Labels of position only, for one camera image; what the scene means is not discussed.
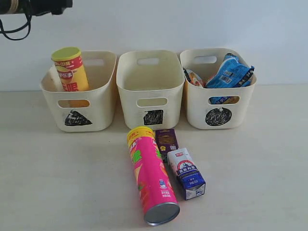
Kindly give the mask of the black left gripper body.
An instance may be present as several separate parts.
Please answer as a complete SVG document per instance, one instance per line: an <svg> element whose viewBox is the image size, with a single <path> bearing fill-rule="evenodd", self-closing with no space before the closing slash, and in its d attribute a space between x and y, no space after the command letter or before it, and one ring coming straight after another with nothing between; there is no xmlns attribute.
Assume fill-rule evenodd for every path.
<svg viewBox="0 0 308 231"><path fill-rule="evenodd" d="M72 0L26 0L23 12L32 16L42 16L49 13L61 15L67 8L72 7Z"/></svg>

